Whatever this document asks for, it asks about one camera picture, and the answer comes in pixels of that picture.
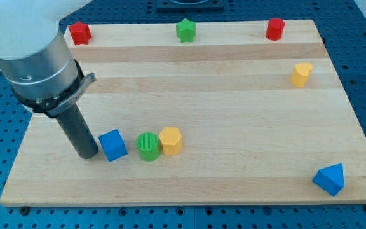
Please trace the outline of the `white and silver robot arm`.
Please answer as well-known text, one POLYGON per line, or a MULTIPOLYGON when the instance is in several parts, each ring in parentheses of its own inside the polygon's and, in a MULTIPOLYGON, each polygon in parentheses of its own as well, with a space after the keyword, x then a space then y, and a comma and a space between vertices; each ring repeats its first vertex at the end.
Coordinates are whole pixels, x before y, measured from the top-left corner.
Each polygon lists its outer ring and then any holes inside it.
POLYGON ((15 97, 35 113, 56 118, 77 111, 95 81, 83 75, 59 22, 89 0, 0 0, 0 70, 15 97))

